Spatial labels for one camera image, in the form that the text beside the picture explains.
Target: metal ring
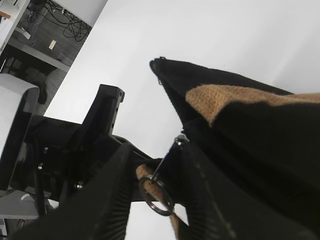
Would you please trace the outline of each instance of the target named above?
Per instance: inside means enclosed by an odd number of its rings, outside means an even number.
[[[167,203],[167,210],[160,209],[152,202],[151,194],[145,189],[145,182],[146,181],[151,181],[151,182],[153,182],[153,184],[157,184],[161,188],[162,194],[163,194],[164,199]],[[157,179],[152,179],[152,175],[143,176],[143,177],[141,177],[140,182],[139,182],[139,189],[140,189],[142,196],[144,197],[145,202],[157,214],[160,214],[162,216],[170,216],[173,214],[175,204],[172,201],[171,197],[169,196],[168,192],[166,191],[165,185],[163,184],[163,182],[161,182]]]

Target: black fabric bag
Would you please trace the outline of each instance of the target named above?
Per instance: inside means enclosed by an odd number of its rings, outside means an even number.
[[[295,96],[288,91],[188,62],[158,58],[150,66],[184,133],[203,154],[198,163],[203,164],[209,192],[239,239],[315,239],[311,231],[319,236],[320,102],[291,102]],[[209,85],[249,88],[290,100],[276,106],[268,99],[232,101],[210,121],[187,102],[192,90]],[[210,228],[210,221],[202,223]],[[198,239],[210,239],[204,229]]]

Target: bolt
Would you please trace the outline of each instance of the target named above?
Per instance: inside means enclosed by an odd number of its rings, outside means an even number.
[[[189,139],[184,134],[181,134],[181,135],[179,135],[178,137],[175,138],[175,143],[178,146],[183,145],[185,142],[189,142]]]
[[[43,163],[40,163],[38,166],[38,170],[42,170],[43,165],[44,165]]]
[[[76,189],[83,189],[84,188],[84,182],[83,181],[79,181],[77,184],[76,184]]]

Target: black cable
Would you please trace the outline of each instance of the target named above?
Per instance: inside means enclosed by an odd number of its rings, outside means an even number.
[[[51,17],[54,19],[51,20],[45,15],[41,14],[41,9],[37,10],[36,7],[30,10],[30,14],[27,17],[28,23],[33,23],[38,16],[42,16],[49,22],[57,25],[60,28],[63,28],[62,34],[66,38],[74,38],[76,42],[83,41],[90,33],[91,27],[87,25],[85,22],[80,20],[78,17],[70,13],[69,11],[63,9],[59,5],[55,4],[51,0],[48,0],[44,5],[41,5],[42,8],[46,9],[47,12],[51,15]],[[66,18],[67,22],[62,21],[58,19],[52,11],[63,11],[63,16]]]

